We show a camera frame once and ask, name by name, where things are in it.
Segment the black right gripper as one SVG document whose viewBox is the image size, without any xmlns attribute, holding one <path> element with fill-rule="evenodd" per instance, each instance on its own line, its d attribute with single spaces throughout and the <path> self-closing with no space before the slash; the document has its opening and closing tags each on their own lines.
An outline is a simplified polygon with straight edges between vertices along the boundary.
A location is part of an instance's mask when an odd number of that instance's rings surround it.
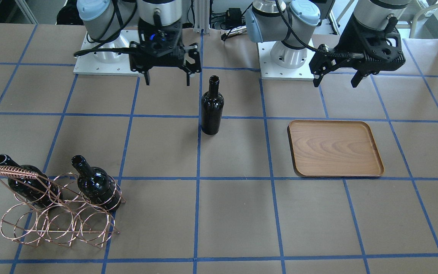
<svg viewBox="0 0 438 274">
<path fill-rule="evenodd" d="M 153 67 L 177 67 L 186 76 L 186 85 L 191 85 L 192 75 L 202 71 L 198 43 L 184 46 L 181 21 L 158 27 L 139 21 L 139 42 L 131 41 L 129 65 L 133 72 L 144 75 L 147 86 L 151 85 L 149 70 Z"/>
</svg>

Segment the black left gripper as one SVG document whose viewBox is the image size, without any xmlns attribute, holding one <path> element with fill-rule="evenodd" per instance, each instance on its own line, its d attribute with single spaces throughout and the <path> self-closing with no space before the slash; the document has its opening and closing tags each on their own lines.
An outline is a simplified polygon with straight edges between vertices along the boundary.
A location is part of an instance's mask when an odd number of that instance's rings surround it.
<svg viewBox="0 0 438 274">
<path fill-rule="evenodd" d="M 356 88 L 370 73 L 396 71 L 406 63 L 401 38 L 396 29 L 397 17 L 387 16 L 387 25 L 370 29 L 354 16 L 348 21 L 334 48 L 320 45 L 309 63 L 314 74 L 313 85 L 318 88 L 323 75 L 339 68 L 353 68 L 351 86 Z"/>
</svg>

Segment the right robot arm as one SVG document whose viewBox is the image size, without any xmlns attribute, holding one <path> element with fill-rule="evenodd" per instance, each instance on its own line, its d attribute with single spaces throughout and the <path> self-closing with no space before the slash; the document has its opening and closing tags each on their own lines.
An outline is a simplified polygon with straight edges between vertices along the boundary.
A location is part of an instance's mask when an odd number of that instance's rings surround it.
<svg viewBox="0 0 438 274">
<path fill-rule="evenodd" d="M 180 0 L 79 0 L 86 28 L 74 73 L 142 76 L 154 67 L 178 68 L 190 78 L 202 71 L 197 43 L 184 45 Z"/>
</svg>

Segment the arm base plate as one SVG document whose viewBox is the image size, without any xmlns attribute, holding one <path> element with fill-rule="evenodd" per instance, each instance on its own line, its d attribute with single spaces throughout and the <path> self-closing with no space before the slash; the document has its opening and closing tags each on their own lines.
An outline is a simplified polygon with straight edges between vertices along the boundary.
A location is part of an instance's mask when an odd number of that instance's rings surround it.
<svg viewBox="0 0 438 274">
<path fill-rule="evenodd" d="M 314 52 L 291 49 L 281 41 L 257 43 L 261 78 L 263 80 L 313 80 L 309 62 Z"/>
<path fill-rule="evenodd" d="M 137 30 L 122 30 L 120 36 L 101 48 L 127 48 L 129 42 L 138 42 Z M 128 54 L 114 52 L 97 52 L 77 57 L 73 72 L 78 75 L 101 75 L 101 76 L 142 76 L 139 72 L 133 72 L 129 65 Z"/>
</svg>

